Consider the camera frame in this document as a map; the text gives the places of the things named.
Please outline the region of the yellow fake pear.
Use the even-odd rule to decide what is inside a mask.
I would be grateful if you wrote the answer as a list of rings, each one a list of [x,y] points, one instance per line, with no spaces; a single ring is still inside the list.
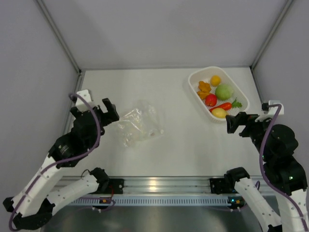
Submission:
[[[211,114],[216,118],[225,119],[225,117],[228,115],[228,112],[222,108],[215,108],[212,110]]]

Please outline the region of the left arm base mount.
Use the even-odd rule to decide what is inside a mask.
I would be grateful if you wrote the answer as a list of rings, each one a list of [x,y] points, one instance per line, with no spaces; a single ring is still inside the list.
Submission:
[[[96,194],[123,194],[125,180],[122,178],[109,178],[99,183]]]

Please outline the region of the orange fake fruit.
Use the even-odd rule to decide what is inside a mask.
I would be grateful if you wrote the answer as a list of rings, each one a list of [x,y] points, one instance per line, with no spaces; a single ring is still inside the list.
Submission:
[[[211,93],[211,86],[209,83],[199,81],[197,95],[201,100],[204,100]]]

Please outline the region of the yellow fake lemon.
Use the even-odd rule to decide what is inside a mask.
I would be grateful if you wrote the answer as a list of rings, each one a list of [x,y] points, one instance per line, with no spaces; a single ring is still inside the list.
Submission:
[[[218,75],[213,75],[210,79],[210,84],[213,86],[213,87],[217,87],[218,85],[220,85],[221,83],[221,78],[220,76]]]

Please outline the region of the green fake cabbage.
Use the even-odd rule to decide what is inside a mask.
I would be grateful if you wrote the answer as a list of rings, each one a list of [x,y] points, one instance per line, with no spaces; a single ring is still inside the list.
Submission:
[[[234,89],[229,84],[220,84],[215,90],[215,95],[217,99],[226,101],[234,95]]]

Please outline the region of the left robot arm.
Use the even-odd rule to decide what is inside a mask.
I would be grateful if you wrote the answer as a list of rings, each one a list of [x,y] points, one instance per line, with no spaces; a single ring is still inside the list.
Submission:
[[[108,98],[102,99],[107,109],[105,113],[100,106],[91,106],[77,94],[71,94],[70,98],[74,103],[82,102],[81,106],[76,105],[70,110],[75,118],[71,131],[55,141],[26,187],[16,196],[3,201],[6,211],[11,213],[9,229],[12,232],[37,230],[71,202],[87,194],[104,193],[110,188],[105,170],[95,168],[78,181],[53,191],[67,171],[99,146],[104,128],[119,120],[116,107]]]

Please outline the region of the clear zip top bag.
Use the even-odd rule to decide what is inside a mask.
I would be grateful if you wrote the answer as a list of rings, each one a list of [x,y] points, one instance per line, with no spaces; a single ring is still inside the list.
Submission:
[[[145,100],[137,101],[115,122],[114,133],[125,147],[161,136],[163,125],[157,109]]]

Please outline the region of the fake carrot with green leaves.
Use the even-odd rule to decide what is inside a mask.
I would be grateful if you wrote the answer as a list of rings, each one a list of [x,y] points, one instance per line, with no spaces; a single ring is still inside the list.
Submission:
[[[217,108],[221,108],[223,110],[228,111],[232,108],[241,108],[241,107],[242,107],[242,103],[240,103],[239,101],[237,101],[237,99],[235,99],[232,103],[226,102],[226,103],[223,103],[221,105],[211,108],[210,112],[212,112],[214,109],[217,109]]]

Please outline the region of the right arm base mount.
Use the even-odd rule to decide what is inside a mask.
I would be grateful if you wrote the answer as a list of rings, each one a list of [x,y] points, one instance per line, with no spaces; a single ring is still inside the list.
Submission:
[[[228,185],[224,178],[210,178],[209,181],[212,194],[237,193]]]

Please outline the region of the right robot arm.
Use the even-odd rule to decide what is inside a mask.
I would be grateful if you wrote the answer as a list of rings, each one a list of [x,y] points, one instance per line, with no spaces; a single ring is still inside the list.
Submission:
[[[307,179],[304,168],[293,157],[298,147],[295,133],[274,118],[258,120],[258,115],[240,112],[226,116],[227,132],[248,137],[260,153],[259,166],[266,184],[274,191],[278,203],[277,214],[255,186],[243,167],[231,169],[224,175],[225,186],[245,200],[264,232],[307,232],[309,214],[306,206]]]

